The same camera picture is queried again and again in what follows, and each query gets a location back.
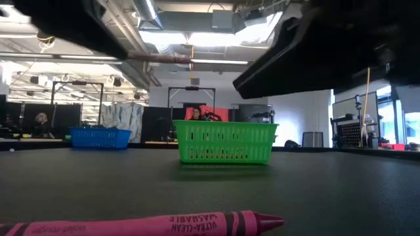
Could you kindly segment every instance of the blue plastic basket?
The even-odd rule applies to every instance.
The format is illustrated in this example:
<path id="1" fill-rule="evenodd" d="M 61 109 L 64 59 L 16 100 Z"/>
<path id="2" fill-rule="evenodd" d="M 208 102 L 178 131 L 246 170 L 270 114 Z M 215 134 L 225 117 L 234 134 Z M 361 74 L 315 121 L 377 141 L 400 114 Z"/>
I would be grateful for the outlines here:
<path id="1" fill-rule="evenodd" d="M 70 128 L 75 148 L 127 148 L 130 130 L 116 128 Z"/>

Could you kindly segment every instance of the exposed ceiling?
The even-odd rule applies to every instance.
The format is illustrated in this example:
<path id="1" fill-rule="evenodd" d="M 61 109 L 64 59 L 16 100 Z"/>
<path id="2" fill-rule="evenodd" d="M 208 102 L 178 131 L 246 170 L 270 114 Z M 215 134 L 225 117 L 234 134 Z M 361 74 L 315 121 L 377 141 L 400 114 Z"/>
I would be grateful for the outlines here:
<path id="1" fill-rule="evenodd" d="M 138 18 L 132 0 L 98 0 L 107 8 L 102 18 L 103 23 L 115 35 L 118 41 L 129 51 L 146 54 L 159 54 L 154 42 L 145 43 L 138 31 Z M 278 5 L 277 1 L 241 1 L 241 0 L 222 0 L 215 3 L 209 0 L 194 0 L 193 2 L 184 0 L 156 0 L 156 6 L 160 14 L 163 12 L 173 12 L 178 16 L 187 16 L 191 12 L 201 14 L 200 16 L 211 17 L 213 10 L 234 10 L 235 12 L 245 12 L 247 9 L 257 9 L 270 5 Z M 43 53 L 43 54 L 68 54 L 100 56 L 101 54 L 80 47 L 67 41 L 56 39 L 53 45 L 40 43 L 36 37 L 37 29 L 30 24 L 30 18 L 21 15 L 13 7 L 7 6 L 11 13 L 10 18 L 0 17 L 0 52 L 14 53 Z M 194 19 L 185 18 L 185 24 Z M 170 45 L 175 56 L 191 57 L 197 59 L 214 60 L 243 60 L 252 63 L 260 57 L 271 45 L 273 35 L 269 40 L 252 45 L 230 45 L 223 47 L 186 47 L 185 45 Z M 130 61 L 115 64 L 98 64 L 98 62 L 72 61 L 63 62 L 61 60 L 23 60 L 19 58 L 3 60 L 3 67 L 8 67 L 12 71 L 12 82 L 10 85 L 11 94 L 9 98 L 15 101 L 26 102 L 49 102 L 51 97 L 51 81 L 61 81 L 63 78 L 80 81 L 88 81 L 105 84 L 105 101 L 133 101 L 133 94 L 139 92 L 142 95 L 136 102 L 147 105 L 149 86 L 188 86 L 190 77 L 200 78 L 200 86 L 217 87 L 218 89 L 232 88 L 232 81 L 243 72 L 247 66 L 232 64 L 194 64 L 193 66 L 184 65 L 162 65 L 157 63 L 145 64 L 139 61 Z M 31 84 L 30 78 L 33 76 L 46 75 L 49 83 L 42 85 Z M 113 86 L 114 78 L 121 78 L 121 86 Z M 56 99 L 61 103 L 65 100 L 69 102 L 79 102 L 83 100 L 91 106 L 98 102 L 97 87 L 78 88 L 68 86 L 76 92 L 85 90 L 89 92 L 83 99 L 74 98 L 69 90 L 61 89 L 56 95 Z M 27 90 L 35 91 L 32 96 L 27 95 Z"/>

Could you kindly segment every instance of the table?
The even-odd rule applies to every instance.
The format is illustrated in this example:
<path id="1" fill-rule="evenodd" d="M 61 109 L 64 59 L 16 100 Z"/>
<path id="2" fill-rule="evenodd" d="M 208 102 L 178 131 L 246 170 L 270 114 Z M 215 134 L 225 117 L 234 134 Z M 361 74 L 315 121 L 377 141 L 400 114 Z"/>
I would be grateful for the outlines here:
<path id="1" fill-rule="evenodd" d="M 420 235 L 420 162 L 272 152 L 267 165 L 185 165 L 175 149 L 0 151 L 0 222 L 256 210 L 265 235 Z"/>

